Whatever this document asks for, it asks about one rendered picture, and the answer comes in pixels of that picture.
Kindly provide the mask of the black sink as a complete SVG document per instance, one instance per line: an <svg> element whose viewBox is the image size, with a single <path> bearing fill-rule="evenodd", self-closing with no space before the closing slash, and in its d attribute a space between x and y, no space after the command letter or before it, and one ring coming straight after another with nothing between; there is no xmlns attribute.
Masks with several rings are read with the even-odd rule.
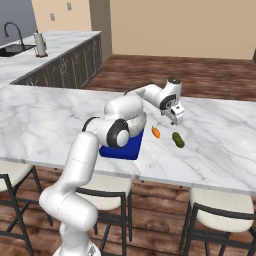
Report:
<svg viewBox="0 0 256 256"><path fill-rule="evenodd" d="M12 44L0 48L0 57L12 57L24 51L34 48L34 45Z"/></svg>

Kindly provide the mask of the green cucumber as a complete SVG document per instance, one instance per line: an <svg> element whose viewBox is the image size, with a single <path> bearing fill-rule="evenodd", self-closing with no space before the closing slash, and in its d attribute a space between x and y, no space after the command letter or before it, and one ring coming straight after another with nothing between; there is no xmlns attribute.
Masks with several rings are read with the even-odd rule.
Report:
<svg viewBox="0 0 256 256"><path fill-rule="evenodd" d="M177 132L172 133L172 139L175 142L176 146L179 148L183 148L185 146L185 143L181 136Z"/></svg>

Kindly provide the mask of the blue tray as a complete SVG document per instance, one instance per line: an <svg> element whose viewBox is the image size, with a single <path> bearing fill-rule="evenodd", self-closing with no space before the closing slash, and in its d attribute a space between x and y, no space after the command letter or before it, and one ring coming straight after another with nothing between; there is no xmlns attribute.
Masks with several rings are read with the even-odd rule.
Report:
<svg viewBox="0 0 256 256"><path fill-rule="evenodd" d="M128 143L122 148L109 148L102 146L99 149L99 154L105 158L115 158L124 160L136 160L140 152L144 131L141 131L137 136L131 137Z"/></svg>

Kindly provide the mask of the dark cupboard run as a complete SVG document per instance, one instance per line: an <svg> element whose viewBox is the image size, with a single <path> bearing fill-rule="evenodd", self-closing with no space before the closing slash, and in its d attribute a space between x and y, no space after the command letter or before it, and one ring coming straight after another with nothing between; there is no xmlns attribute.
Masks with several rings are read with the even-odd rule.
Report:
<svg viewBox="0 0 256 256"><path fill-rule="evenodd" d="M13 84L82 89L101 70L101 36L97 34L35 71L13 81Z"/></svg>

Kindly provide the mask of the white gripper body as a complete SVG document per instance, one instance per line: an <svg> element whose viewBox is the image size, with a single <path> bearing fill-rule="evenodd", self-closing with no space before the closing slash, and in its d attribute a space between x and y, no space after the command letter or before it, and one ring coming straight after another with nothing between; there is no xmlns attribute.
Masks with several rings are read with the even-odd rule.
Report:
<svg viewBox="0 0 256 256"><path fill-rule="evenodd" d="M163 110L162 115L168 117L173 125L180 125L183 122L183 111L174 111L173 109Z"/></svg>

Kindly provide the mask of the white cushioned black stool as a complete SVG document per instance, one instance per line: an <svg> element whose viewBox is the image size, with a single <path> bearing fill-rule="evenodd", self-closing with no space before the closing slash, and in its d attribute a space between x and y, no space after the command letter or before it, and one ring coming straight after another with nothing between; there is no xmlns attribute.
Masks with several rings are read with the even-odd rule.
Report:
<svg viewBox="0 0 256 256"><path fill-rule="evenodd" d="M256 213L250 195L192 187L182 230L179 250L188 256L193 240L203 241L205 255L210 256L210 243L219 244L218 256L227 246L246 249L256 255Z"/></svg>
<svg viewBox="0 0 256 256"><path fill-rule="evenodd" d="M33 175L38 193L41 194L42 187L34 165L0 161L0 193L7 192L10 197L10 200L0 199L0 205L12 207L16 214L6 230L0 230L0 236L23 240L26 243L30 256L34 256L32 245L24 224L23 214L30 204L38 205L39 202L16 197L19 187L30 174Z"/></svg>
<svg viewBox="0 0 256 256"><path fill-rule="evenodd" d="M97 223L106 225L100 246L102 256L117 256L104 251L111 226L121 228L121 256L127 256L126 239L132 241L131 188L132 180L130 178L94 174L88 184L76 189L79 196L87 199L99 210Z"/></svg>

